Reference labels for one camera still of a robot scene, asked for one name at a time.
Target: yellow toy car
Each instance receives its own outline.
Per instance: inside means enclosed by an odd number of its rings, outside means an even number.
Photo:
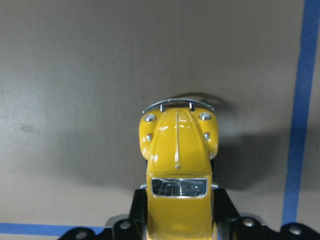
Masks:
[[[147,238],[213,239],[213,173],[218,152],[214,109],[170,98],[143,111],[139,143],[147,160]]]

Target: horizontal blue tape strip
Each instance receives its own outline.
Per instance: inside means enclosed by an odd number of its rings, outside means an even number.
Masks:
[[[295,82],[282,224],[297,221],[309,105],[318,42],[320,1],[305,0]]]
[[[60,237],[74,228],[77,228],[77,226],[0,223],[0,234]],[[86,226],[85,228],[92,229],[96,235],[104,230],[103,227],[97,226]]]

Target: windshield frame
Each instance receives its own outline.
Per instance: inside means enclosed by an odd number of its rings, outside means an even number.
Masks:
[[[187,181],[187,180],[205,180],[205,194],[197,195],[197,196],[165,196],[165,195],[157,195],[154,193],[152,181],[153,180],[178,180],[178,181]],[[152,195],[157,198],[173,198],[173,199],[202,199],[207,196],[209,191],[209,179],[207,177],[151,177],[150,179],[150,188]]]

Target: screw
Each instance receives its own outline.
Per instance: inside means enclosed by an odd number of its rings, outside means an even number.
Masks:
[[[300,227],[298,227],[297,225],[292,225],[289,228],[289,232],[294,234],[294,235],[300,235],[302,234],[302,230]]]
[[[88,236],[88,233],[86,231],[80,231],[75,235],[76,240],[82,240],[85,239]]]
[[[255,225],[255,222],[251,218],[245,218],[242,222],[247,227],[253,227]]]
[[[131,225],[130,225],[130,222],[128,222],[128,221],[123,221],[121,224],[120,224],[120,228],[122,229],[122,230],[126,230],[126,229],[128,229],[128,228],[130,228],[131,227]]]

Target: blue tape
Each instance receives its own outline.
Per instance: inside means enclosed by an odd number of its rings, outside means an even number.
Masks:
[[[297,221],[301,174],[315,57],[318,41],[320,1],[305,0],[300,43],[300,56],[295,82],[289,152],[282,211],[282,224]]]
[[[74,228],[77,228],[77,226],[0,223],[0,234],[61,237]],[[104,230],[103,227],[88,226],[86,228],[92,229],[95,234],[99,234]]]

